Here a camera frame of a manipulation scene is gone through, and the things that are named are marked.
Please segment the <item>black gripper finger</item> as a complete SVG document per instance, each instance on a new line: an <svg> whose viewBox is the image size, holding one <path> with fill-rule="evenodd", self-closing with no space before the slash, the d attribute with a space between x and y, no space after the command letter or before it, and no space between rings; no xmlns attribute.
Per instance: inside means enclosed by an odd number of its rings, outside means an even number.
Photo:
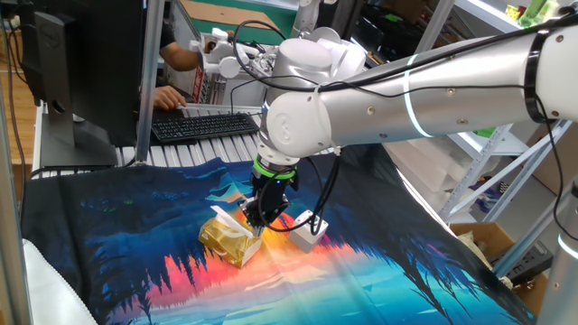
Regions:
<svg viewBox="0 0 578 325"><path fill-rule="evenodd" d="M263 217L263 221L265 223L265 226L268 229L270 229L276 233L287 232L286 228L274 227L273 222L276 221L281 216L281 214L284 212L284 210L288 207L289 207L289 202L286 200L283 203L281 203L279 206L277 206L271 210L267 210L267 211L263 212L262 217Z"/></svg>
<svg viewBox="0 0 578 325"><path fill-rule="evenodd" d="M261 236L263 233L263 221L258 211L258 201L256 198L248 198L239 204L239 208L246 217L247 224L254 236Z"/></svg>

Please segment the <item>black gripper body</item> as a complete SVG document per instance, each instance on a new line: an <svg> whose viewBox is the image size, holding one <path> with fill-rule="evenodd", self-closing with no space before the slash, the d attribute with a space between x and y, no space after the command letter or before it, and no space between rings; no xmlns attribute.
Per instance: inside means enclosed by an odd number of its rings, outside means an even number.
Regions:
<svg viewBox="0 0 578 325"><path fill-rule="evenodd" d="M284 192L289 183L294 188L298 187L294 184L294 173L282 173L273 179L261 173L252 173L250 182L253 186L251 198L256 198L258 201L258 211L262 221L263 212L271 210L287 200Z"/></svg>

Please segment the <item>bare person hand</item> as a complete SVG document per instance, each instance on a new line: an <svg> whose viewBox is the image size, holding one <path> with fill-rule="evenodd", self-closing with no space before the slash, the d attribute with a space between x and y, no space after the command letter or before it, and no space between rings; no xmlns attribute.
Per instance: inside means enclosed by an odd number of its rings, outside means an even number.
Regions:
<svg viewBox="0 0 578 325"><path fill-rule="evenodd" d="M154 90L154 108L174 110L186 107L187 102L175 88L171 86L158 87Z"/></svg>

